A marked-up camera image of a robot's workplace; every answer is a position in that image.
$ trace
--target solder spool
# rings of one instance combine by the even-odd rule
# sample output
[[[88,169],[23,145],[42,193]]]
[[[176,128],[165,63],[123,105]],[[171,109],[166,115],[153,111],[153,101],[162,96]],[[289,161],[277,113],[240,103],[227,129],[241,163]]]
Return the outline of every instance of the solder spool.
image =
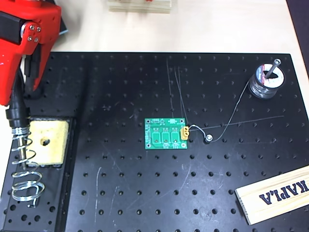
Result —
[[[277,90],[284,83],[284,74],[282,70],[278,67],[272,71],[272,74],[269,78],[266,79],[266,74],[273,67],[273,64],[262,64],[256,69],[256,72],[251,77],[249,82],[249,89],[253,95],[260,99],[270,99],[275,96]]]

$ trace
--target white table surface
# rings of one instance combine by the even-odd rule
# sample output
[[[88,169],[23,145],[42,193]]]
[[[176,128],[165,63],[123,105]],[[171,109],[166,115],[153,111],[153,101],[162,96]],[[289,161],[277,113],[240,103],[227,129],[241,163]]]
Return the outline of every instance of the white table surface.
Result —
[[[285,0],[173,0],[170,14],[112,13],[106,0],[57,3],[69,32],[54,51],[289,53],[309,107],[308,76]],[[0,128],[3,183],[12,137],[4,107]]]

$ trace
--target coiled metal spring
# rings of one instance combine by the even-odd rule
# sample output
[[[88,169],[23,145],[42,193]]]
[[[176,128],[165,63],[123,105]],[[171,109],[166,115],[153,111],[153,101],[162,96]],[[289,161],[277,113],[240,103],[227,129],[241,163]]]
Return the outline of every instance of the coiled metal spring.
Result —
[[[38,163],[31,161],[32,158],[36,156],[36,152],[30,149],[27,149],[28,146],[32,144],[32,140],[28,138],[29,135],[31,135],[31,132],[29,131],[29,128],[16,128],[12,130],[13,133],[13,140],[18,141],[18,147],[12,148],[12,152],[24,152],[24,157],[21,156],[21,159],[19,161],[13,161],[13,165],[31,165],[31,169],[29,171],[21,171],[21,172],[15,172],[12,174],[13,178],[21,178],[28,175],[36,175],[39,178],[37,180],[28,180],[28,181],[22,181],[15,183],[12,186],[12,197],[16,201],[21,202],[29,202],[33,200],[33,204],[29,204],[28,207],[35,208],[37,206],[37,200],[42,195],[45,185],[41,183],[41,179],[43,175],[40,172],[37,172],[37,169],[39,167]],[[26,157],[26,152],[32,152],[33,155],[30,158]],[[27,190],[29,188],[36,188],[36,192],[33,195],[29,196],[19,196],[17,195],[17,192],[22,190]]]

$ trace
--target small screw head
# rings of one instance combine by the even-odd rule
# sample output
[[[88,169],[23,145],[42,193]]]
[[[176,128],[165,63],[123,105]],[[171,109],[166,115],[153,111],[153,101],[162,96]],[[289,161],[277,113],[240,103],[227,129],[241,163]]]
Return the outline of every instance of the small screw head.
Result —
[[[211,134],[206,135],[206,142],[210,143],[213,140],[213,137]]]
[[[275,59],[274,62],[275,62],[276,65],[281,65],[281,60],[280,59]]]

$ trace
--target black optical breadboard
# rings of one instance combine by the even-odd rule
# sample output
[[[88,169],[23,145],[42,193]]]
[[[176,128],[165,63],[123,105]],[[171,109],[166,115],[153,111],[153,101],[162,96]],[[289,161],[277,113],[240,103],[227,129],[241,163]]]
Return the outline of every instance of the black optical breadboard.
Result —
[[[270,100],[246,89],[219,141],[206,145],[192,131],[188,149],[145,150],[145,118],[187,117],[218,138],[248,79],[275,58],[284,85]],[[249,226],[234,194],[309,164],[308,118],[288,54],[52,53],[28,98],[34,115],[77,118],[67,232],[309,231],[308,206]],[[10,219],[24,231],[53,231],[33,220],[28,227],[18,210],[5,225]]]

